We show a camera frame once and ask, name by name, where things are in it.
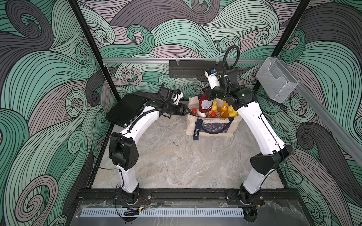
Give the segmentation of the large orange dish soap bottle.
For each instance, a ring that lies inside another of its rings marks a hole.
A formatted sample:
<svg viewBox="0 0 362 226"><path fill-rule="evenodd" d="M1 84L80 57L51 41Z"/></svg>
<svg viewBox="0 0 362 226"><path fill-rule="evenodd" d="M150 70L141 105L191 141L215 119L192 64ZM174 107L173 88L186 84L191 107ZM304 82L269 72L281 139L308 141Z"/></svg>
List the large orange dish soap bottle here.
<svg viewBox="0 0 362 226"><path fill-rule="evenodd" d="M225 102L223 104L223 107L220 109L220 114L222 118L228 118L229 117L229 111L228 111L229 105Z"/></svg>

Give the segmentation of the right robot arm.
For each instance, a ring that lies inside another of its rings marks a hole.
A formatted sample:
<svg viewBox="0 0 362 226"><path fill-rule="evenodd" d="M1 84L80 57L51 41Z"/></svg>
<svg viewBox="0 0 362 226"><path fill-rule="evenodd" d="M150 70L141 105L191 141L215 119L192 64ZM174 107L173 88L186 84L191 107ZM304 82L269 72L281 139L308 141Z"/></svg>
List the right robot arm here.
<svg viewBox="0 0 362 226"><path fill-rule="evenodd" d="M294 149L292 146L284 144L277 136L265 119L265 113L261 110L258 99L262 98L277 105L281 111L286 111L287 107L253 89L238 85L236 72L233 67L226 65L227 56L232 50L236 51L235 61L238 62L239 47L232 45L223 56L222 73L218 73L213 68L206 70L205 76L209 85L204 88L203 92L209 101L218 98L232 106L253 133L260 153L251 157L252 168L247 179L240 186L238 196L243 205L261 206L264 204L260 194L262 184L278 168L279 164L293 153Z"/></svg>

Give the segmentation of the red liquid bottle red cap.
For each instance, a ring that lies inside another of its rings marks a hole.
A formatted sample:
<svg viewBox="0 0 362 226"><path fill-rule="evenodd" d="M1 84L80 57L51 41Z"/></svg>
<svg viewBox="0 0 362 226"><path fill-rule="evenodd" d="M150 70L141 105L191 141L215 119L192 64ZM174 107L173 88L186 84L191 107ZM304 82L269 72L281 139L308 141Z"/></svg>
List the red liquid bottle red cap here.
<svg viewBox="0 0 362 226"><path fill-rule="evenodd" d="M208 100L205 93L202 93L199 98L199 111L201 113L208 113L213 107L213 100Z"/></svg>

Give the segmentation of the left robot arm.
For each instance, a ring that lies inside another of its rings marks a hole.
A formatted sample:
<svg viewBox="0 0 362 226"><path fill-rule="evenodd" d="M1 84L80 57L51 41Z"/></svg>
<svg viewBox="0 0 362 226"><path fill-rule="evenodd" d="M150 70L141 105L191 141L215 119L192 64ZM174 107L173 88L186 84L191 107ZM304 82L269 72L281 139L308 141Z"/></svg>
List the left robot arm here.
<svg viewBox="0 0 362 226"><path fill-rule="evenodd" d="M139 183L135 176L135 165L139 158L137 143L149 128L163 113L168 117L172 115L185 116L191 110L183 103L163 102L161 100L148 100L137 107L135 119L124 130L112 133L109 139L109 158L120 175L120 189L122 198L127 203L136 203L139 196Z"/></svg>

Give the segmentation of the yellow cap orange bottle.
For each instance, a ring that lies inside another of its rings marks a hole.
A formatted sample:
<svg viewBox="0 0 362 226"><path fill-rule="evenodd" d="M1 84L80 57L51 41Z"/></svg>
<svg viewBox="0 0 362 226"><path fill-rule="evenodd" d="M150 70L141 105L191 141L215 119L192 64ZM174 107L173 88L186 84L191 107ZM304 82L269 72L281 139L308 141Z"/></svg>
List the yellow cap orange bottle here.
<svg viewBox="0 0 362 226"><path fill-rule="evenodd" d="M238 115L238 113L233 109L231 105L228 106L228 112L229 112L229 118L236 117Z"/></svg>
<svg viewBox="0 0 362 226"><path fill-rule="evenodd" d="M216 101L213 101L213 105L212 105L211 111L216 112L216 111L217 111L217 108L218 108L217 102L216 102Z"/></svg>

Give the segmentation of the white bottle green cap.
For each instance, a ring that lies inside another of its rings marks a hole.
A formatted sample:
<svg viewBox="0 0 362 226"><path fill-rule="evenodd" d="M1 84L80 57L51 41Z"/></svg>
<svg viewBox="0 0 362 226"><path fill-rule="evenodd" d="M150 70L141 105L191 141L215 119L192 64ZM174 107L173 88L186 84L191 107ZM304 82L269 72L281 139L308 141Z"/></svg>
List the white bottle green cap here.
<svg viewBox="0 0 362 226"><path fill-rule="evenodd" d="M202 112L200 112L198 109L197 109L197 116L198 117L206 117L206 114L205 113L202 113Z"/></svg>

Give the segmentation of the beige canvas shopping bag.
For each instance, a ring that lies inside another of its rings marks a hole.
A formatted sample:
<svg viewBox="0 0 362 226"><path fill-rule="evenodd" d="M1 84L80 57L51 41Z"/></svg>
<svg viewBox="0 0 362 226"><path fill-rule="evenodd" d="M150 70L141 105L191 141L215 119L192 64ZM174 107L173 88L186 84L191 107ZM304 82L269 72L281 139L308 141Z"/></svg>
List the beige canvas shopping bag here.
<svg viewBox="0 0 362 226"><path fill-rule="evenodd" d="M242 121L239 115L232 118L211 118L188 114L186 119L186 135L192 136L194 140L198 140L200 136L232 137Z"/></svg>

